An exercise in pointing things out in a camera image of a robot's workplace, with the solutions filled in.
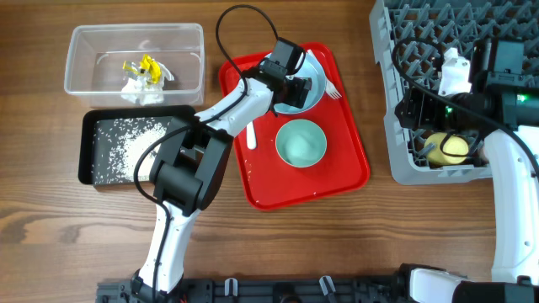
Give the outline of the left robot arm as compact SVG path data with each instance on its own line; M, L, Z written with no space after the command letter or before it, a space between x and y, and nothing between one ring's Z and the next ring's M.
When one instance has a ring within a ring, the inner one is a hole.
M312 79L265 62L241 72L237 86L213 107L176 114L166 134L141 155L157 156L149 173L154 186L145 198L157 219L147 260L131 279L142 302L170 302L184 277L184 256L197 216L221 187L234 138L275 104L302 108Z

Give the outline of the mint green bowl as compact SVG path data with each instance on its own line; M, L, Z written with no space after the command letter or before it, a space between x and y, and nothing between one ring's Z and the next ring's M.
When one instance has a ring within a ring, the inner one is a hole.
M310 120L291 120L280 127L275 137L275 149L280 159L296 168L319 163L327 148L323 129Z

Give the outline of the yellow snack wrapper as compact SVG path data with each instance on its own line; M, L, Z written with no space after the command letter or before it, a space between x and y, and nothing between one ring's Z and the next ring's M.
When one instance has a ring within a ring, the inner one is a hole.
M144 80L150 84L159 83L162 71L158 62L148 54L144 54L139 63L125 61L122 67L128 78L133 80Z

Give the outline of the white napkin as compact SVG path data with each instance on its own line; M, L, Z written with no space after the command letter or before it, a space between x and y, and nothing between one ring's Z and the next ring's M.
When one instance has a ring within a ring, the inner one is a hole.
M144 80L133 80L127 77L127 84L121 89L121 97L133 104L141 106L158 105L164 102L163 88L166 81L172 82L174 75L162 63L162 76L157 84L150 84Z

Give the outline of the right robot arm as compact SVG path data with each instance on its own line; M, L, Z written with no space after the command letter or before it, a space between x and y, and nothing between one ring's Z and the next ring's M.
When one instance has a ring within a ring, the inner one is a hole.
M414 302L538 300L538 91L493 85L451 98L410 88L395 108L412 129L477 130L494 185L496 244L489 282L442 269L410 269L405 291Z

